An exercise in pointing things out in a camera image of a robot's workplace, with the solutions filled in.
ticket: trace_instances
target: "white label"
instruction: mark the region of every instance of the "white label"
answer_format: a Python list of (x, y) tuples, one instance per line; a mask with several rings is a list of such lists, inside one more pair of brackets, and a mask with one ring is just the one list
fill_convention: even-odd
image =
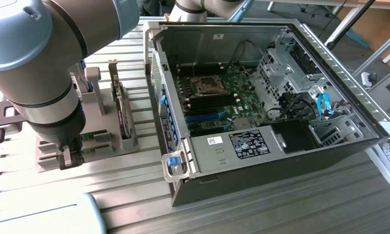
[(209, 145), (219, 144), (222, 143), (222, 138), (220, 136), (210, 137), (206, 139)]
[(223, 34), (214, 34), (213, 40), (219, 40), (223, 38)]

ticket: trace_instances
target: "robotic arm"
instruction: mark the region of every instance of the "robotic arm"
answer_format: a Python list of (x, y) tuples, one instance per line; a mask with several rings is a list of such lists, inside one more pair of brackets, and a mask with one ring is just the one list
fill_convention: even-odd
[(135, 0), (0, 0), (0, 90), (41, 138), (81, 149), (67, 68), (135, 27)]

